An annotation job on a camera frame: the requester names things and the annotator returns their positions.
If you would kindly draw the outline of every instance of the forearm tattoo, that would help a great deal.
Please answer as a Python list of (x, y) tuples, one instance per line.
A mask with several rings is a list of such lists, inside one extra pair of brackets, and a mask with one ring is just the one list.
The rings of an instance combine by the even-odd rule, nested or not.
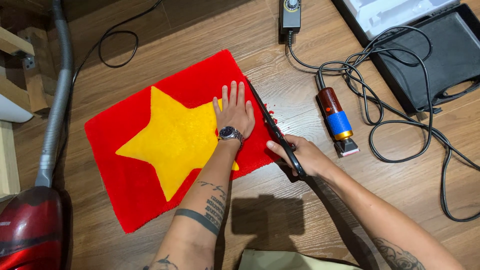
[(179, 270), (179, 268), (168, 260), (167, 255), (165, 259), (158, 260), (152, 264), (152, 267), (145, 266), (143, 270)]
[(200, 223), (203, 227), (211, 231), (213, 234), (218, 235), (218, 233), (220, 232), (220, 227), (222, 225), (223, 216), (225, 214), (225, 201), (227, 199), (227, 194), (225, 193), (225, 191), (223, 191), (221, 185), (215, 186), (212, 183), (207, 183), (203, 181), (197, 181), (197, 183), (201, 184), (201, 186), (213, 186), (213, 191), (220, 192), (219, 197), (221, 198), (221, 200), (214, 195), (211, 195), (211, 197), (206, 201), (205, 214), (201, 214), (190, 209), (178, 209), (175, 212), (175, 216), (185, 216), (191, 218)]
[(425, 270), (416, 257), (383, 238), (373, 239), (378, 251), (392, 270)]

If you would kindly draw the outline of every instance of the tool case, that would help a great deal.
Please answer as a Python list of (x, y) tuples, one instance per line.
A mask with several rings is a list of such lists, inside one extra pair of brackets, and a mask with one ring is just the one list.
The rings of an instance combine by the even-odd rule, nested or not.
[[(332, 0), (354, 35), (366, 47), (377, 35), (396, 25), (410, 25), (425, 32), (433, 43), (433, 53), (425, 61), (429, 73), (434, 106), (452, 101), (480, 87), (480, 21), (458, 0)], [(411, 30), (398, 30), (379, 38), (383, 48), (403, 47), (421, 58), (428, 53), (425, 37)], [(408, 53), (393, 51), (406, 61), (416, 59)], [(371, 55), (404, 111), (413, 115), (428, 111), (422, 68), (404, 65), (388, 53)], [(448, 89), (465, 81), (466, 90)], [(441, 108), (434, 108), (434, 113)]]

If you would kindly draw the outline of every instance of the wristwatch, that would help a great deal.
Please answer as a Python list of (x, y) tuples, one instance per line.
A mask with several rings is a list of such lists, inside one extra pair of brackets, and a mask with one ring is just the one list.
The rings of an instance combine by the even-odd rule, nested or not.
[(237, 139), (240, 141), (240, 148), (243, 146), (243, 135), (233, 126), (226, 126), (218, 132), (218, 140)]

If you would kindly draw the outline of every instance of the power cord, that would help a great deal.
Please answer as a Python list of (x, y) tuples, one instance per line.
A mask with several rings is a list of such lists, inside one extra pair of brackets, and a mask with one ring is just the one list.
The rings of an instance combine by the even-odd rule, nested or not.
[[(429, 46), (429, 52), (428, 52), (427, 56), (422, 59), (420, 56), (418, 56), (416, 53), (414, 53), (413, 51), (411, 51), (409, 49), (405, 49), (405, 48), (383, 48), (383, 47), (377, 45), (377, 42), (380, 40), (381, 37), (384, 37), (387, 34), (391, 34), (391, 32), (393, 32), (395, 30), (398, 31), (398, 29), (416, 31), (416, 32), (420, 33), (422, 36), (424, 36), (426, 38), (426, 40), (428, 42), (428, 46)], [(387, 163), (401, 163), (401, 162), (405, 162), (405, 161), (417, 158), (417, 157), (423, 155), (427, 151), (427, 149), (430, 146), (430, 143), (432, 141), (432, 136), (435, 137), (440, 143), (442, 143), (444, 145), (444, 147), (447, 151), (447, 154), (445, 156), (445, 159), (444, 159), (444, 162), (443, 162), (443, 165), (442, 165), (442, 177), (441, 177), (441, 184), (440, 184), (440, 205), (442, 207), (443, 212), (445, 213), (445, 215), (449, 219), (451, 219), (453, 221), (457, 221), (457, 222), (472, 221), (472, 220), (475, 220), (478, 217), (480, 217), (480, 212), (479, 212), (479, 213), (477, 213), (477, 214), (475, 214), (471, 217), (468, 217), (468, 218), (465, 218), (465, 219), (458, 219), (458, 218), (455, 218), (454, 216), (452, 216), (452, 214), (450, 213), (450, 210), (448, 209), (447, 199), (446, 199), (445, 179), (446, 179), (447, 166), (448, 166), (448, 163), (450, 162), (450, 159), (452, 157), (452, 152), (455, 152), (459, 157), (464, 159), (473, 168), (475, 168), (479, 171), (480, 171), (480, 166), (475, 164), (474, 162), (472, 162), (470, 159), (468, 159), (462, 153), (460, 153), (455, 147), (453, 147), (450, 144), (450, 142), (448, 141), (448, 139), (445, 137), (445, 135), (443, 133), (441, 133), (438, 129), (436, 129), (432, 126), (432, 124), (433, 124), (433, 105), (432, 105), (432, 99), (431, 99), (431, 95), (430, 95), (430, 82), (429, 82), (429, 79), (428, 79), (428, 72), (427, 72), (427, 68), (425, 67), (424, 61), (426, 61), (431, 56), (432, 50), (433, 50), (433, 44), (432, 44), (432, 41), (430, 40), (430, 38), (423, 31), (421, 31), (420, 29), (411, 27), (411, 26), (394, 26), (394, 27), (388, 28), (387, 30), (383, 31), (380, 35), (378, 35), (374, 40), (372, 40), (370, 42), (370, 44), (362, 52), (350, 55), (347, 58), (347, 60), (345, 60), (345, 61), (330, 61), (330, 62), (326, 62), (326, 63), (322, 64), (321, 66), (312, 66), (312, 65), (305, 64), (304, 62), (300, 61), (295, 56), (295, 54), (293, 53), (293, 49), (292, 49), (292, 36), (293, 36), (293, 32), (290, 31), (288, 33), (288, 49), (290, 51), (290, 54), (292, 55), (293, 59), (295, 59), (302, 66), (317, 70), (317, 75), (315, 76), (315, 80), (316, 80), (317, 85), (319, 86), (320, 89), (323, 89), (323, 88), (326, 87), (325, 82), (324, 82), (324, 75), (332, 75), (332, 74), (324, 74), (324, 72), (337, 72), (337, 73), (340, 73), (343, 76), (345, 76), (345, 81), (346, 81), (348, 87), (350, 88), (350, 90), (355, 95), (363, 98), (363, 105), (365, 106), (366, 119), (367, 119), (368, 123), (373, 126), (372, 130), (370, 131), (370, 136), (369, 136), (370, 149), (372, 150), (373, 154), (379, 160), (381, 160), (383, 162), (387, 162)], [(417, 62), (404, 61), (404, 60), (398, 58), (395, 54), (393, 54), (393, 51), (406, 52), (406, 53), (412, 55), (413, 57), (415, 57), (417, 59)], [(387, 103), (381, 101), (378, 98), (378, 96), (375, 94), (375, 92), (365, 83), (361, 73), (358, 71), (357, 68), (363, 62), (365, 62), (367, 60), (367, 58), (370, 57), (371, 54), (374, 54), (374, 53), (377, 53), (377, 54), (378, 53), (386, 53), (386, 54), (390, 55), (396, 61), (398, 61), (400, 63), (403, 63), (405, 65), (409, 65), (409, 66), (420, 65), (422, 67), (423, 73), (425, 75), (425, 85), (427, 87), (427, 100), (428, 100), (428, 108), (429, 108), (428, 112), (430, 113), (428, 124), (420, 123), (420, 122), (410, 118), (408, 115), (402, 113), (401, 111), (399, 111), (399, 110), (393, 108), (392, 106), (388, 105)], [(326, 67), (326, 66), (331, 65), (331, 64), (340, 64), (341, 67), (339, 67), (339, 68)], [(358, 78), (355, 77), (352, 74), (353, 72), (355, 72), (355, 74), (358, 76)], [(355, 86), (352, 84), (352, 80), (354, 80), (355, 82), (358, 82), (362, 85), (362, 92), (359, 92), (355, 88)], [(373, 95), (373, 97), (368, 96), (366, 90), (368, 90)], [(368, 107), (368, 102), (367, 101), (371, 101), (371, 102), (378, 105), (378, 110), (380, 112), (380, 117), (377, 121), (372, 121), (372, 119), (370, 118), (369, 107)], [(396, 115), (404, 118), (405, 120), (383, 121), (384, 109), (385, 108), (387, 108), (389, 111), (395, 113)], [(382, 156), (378, 152), (378, 150), (376, 149), (376, 147), (373, 143), (373, 133), (380, 126), (382, 126), (384, 124), (389, 124), (389, 123), (403, 123), (403, 124), (413, 125), (413, 126), (422, 128), (424, 130), (427, 130), (428, 135), (427, 135), (427, 138), (426, 138), (426, 140), (423, 144), (422, 150), (415, 155), (412, 155), (408, 158), (401, 159), (401, 160), (389, 160), (389, 159), (385, 158), (384, 156)]]
[[(63, 142), (62, 142), (62, 146), (58, 152), (58, 156), (57, 156), (57, 160), (55, 162), (55, 167), (53, 169), (53, 173), (55, 174), (57, 168), (58, 168), (58, 164), (63, 156), (63, 153), (65, 151), (65, 148), (67, 146), (67, 141), (68, 141), (68, 117), (69, 117), (69, 112), (70, 112), (70, 109), (71, 109), (71, 105), (72, 105), (72, 93), (73, 93), (73, 87), (75, 86), (75, 81), (77, 80), (77, 77), (78, 77), (78, 74), (80, 73), (80, 70), (82, 69), (82, 67), (84, 66), (85, 62), (87, 61), (88, 57), (90, 57), (90, 55), (92, 54), (92, 52), (95, 50), (96, 47), (98, 47), (98, 57), (100, 58), (100, 61), (106, 65), (107, 67), (109, 68), (120, 68), (126, 64), (128, 64), (130, 62), (130, 60), (132, 60), (132, 58), (135, 56), (135, 53), (137, 52), (137, 49), (138, 49), (138, 35), (133, 32), (133, 31), (128, 31), (128, 30), (119, 30), (119, 31), (113, 31), (113, 29), (117, 28), (118, 26), (120, 25), (124, 25), (130, 21), (133, 21), (137, 18), (140, 18), (142, 17), (143, 15), (147, 14), (147, 13), (150, 13), (151, 11), (153, 11), (155, 8), (157, 8), (157, 6), (162, 2), (163, 0), (158, 0), (151, 8), (149, 8), (148, 10), (138, 14), (138, 15), (135, 15), (129, 19), (126, 19), (125, 21), (121, 22), (121, 23), (118, 23), (112, 27), (110, 27), (109, 29), (107, 29), (102, 37), (100, 37), (100, 39), (92, 46), (92, 48), (88, 51), (87, 55), (85, 56), (84, 60), (82, 61), (82, 63), (78, 66), (78, 68), (76, 69), (75, 73), (73, 74), (73, 78), (72, 78), (72, 86), (70, 87), (70, 95), (69, 95), (69, 100), (68, 100), (68, 103), (67, 103), (67, 109), (65, 110), (65, 115), (63, 116)], [(119, 64), (119, 65), (111, 65), (111, 64), (108, 64), (107, 62), (105, 62), (105, 60), (103, 59), (102, 57), (102, 42), (107, 38), (107, 37), (110, 37), (112, 35), (115, 35), (115, 34), (130, 34), (132, 36), (135, 37), (135, 46), (133, 48), (133, 51), (132, 51), (132, 55), (130, 56), (130, 58)]]

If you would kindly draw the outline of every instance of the vacuum cleaner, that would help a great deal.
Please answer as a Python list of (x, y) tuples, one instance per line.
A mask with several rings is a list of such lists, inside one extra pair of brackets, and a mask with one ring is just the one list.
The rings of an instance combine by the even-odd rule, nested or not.
[(48, 116), (35, 186), (14, 197), (0, 214), (0, 270), (57, 270), (62, 261), (63, 219), (52, 189), (57, 148), (72, 85), (72, 49), (61, 0), (53, 0), (61, 65)]

